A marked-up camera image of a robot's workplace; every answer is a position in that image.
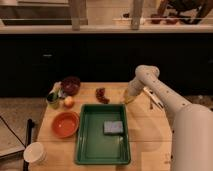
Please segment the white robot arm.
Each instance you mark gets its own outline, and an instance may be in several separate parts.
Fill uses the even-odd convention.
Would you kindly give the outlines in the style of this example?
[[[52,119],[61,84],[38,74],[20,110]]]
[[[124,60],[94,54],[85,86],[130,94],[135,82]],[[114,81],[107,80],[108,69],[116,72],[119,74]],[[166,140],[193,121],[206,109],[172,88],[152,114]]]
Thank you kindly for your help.
[[[213,111],[191,103],[160,81],[159,75],[156,66],[137,66],[124,102],[131,103],[144,87],[150,88],[174,115],[170,171],[213,171]]]

